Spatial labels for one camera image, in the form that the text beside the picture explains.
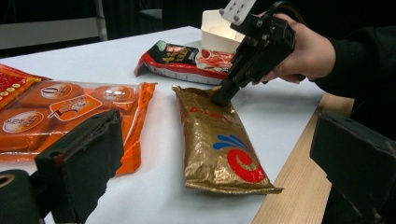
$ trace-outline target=red swirl logo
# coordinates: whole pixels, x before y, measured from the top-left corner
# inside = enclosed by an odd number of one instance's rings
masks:
[[[230,136],[218,135],[220,142],[213,145],[216,150],[232,147],[227,154],[227,161],[231,169],[243,180],[250,183],[259,183],[263,181],[266,174],[262,167],[251,167],[253,159],[252,150],[238,137],[233,134]]]

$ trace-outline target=table surface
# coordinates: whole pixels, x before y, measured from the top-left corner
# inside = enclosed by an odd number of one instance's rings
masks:
[[[200,47],[201,30],[183,27],[5,58],[0,63],[57,80],[157,83],[141,135],[142,165],[133,174],[110,179],[106,194],[100,198],[87,223],[250,223],[265,196],[224,195],[184,187],[183,136],[172,86],[200,89],[211,86],[152,73],[136,77],[134,69],[140,56],[158,40]],[[273,80],[266,85],[248,85],[232,99],[262,167],[273,183],[323,94],[308,80],[299,85]],[[35,164],[0,164],[0,171],[13,168],[31,174]],[[47,216],[46,223],[52,222],[51,216]]]

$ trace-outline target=red snack bag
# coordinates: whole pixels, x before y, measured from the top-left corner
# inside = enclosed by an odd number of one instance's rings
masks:
[[[34,76],[0,63],[0,110],[32,85],[49,78]]]
[[[218,85],[227,77],[233,54],[198,49],[158,41],[140,58],[134,73],[143,74],[143,66],[152,73],[180,80]]]

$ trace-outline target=black curtain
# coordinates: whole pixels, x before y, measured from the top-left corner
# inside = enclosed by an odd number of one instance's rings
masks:
[[[138,12],[161,8],[162,0],[102,0],[106,18],[107,38],[117,39],[140,35]]]
[[[225,8],[228,3],[230,0],[163,0],[163,28],[201,28],[202,14],[205,10]],[[256,1],[252,13],[263,12],[268,6],[267,1]]]
[[[0,23],[94,17],[93,0],[1,0]]]

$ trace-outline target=gold snack bag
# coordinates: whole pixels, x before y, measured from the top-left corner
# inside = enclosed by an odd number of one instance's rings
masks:
[[[218,88],[174,86],[185,143],[185,184],[215,192],[280,193],[265,174],[233,106],[210,101]]]

